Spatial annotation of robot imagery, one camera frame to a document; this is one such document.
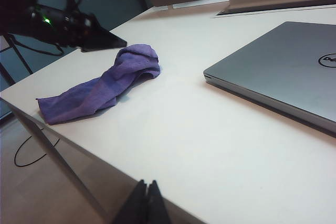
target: gray laptop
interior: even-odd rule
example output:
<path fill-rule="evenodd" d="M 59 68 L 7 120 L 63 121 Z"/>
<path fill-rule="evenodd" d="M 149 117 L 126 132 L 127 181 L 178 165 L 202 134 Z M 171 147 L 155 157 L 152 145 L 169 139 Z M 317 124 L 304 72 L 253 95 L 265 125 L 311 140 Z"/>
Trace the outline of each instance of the gray laptop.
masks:
<path fill-rule="evenodd" d="M 285 22 L 204 76 L 214 86 L 336 136 L 336 25 Z"/>

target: table surface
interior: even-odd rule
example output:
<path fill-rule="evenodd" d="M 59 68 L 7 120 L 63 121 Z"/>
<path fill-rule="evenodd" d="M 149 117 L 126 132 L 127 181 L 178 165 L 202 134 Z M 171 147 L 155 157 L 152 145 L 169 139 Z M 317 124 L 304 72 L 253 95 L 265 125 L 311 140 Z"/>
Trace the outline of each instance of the table surface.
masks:
<path fill-rule="evenodd" d="M 285 21 L 336 24 L 336 8 L 213 18 L 226 3 L 150 9 L 112 32 L 151 45 L 162 73 L 99 116 L 46 126 L 208 223 L 334 223 L 336 139 L 205 82 L 203 70 Z M 35 98 L 100 76 L 118 49 L 76 50 L 2 99 L 44 123 Z"/>

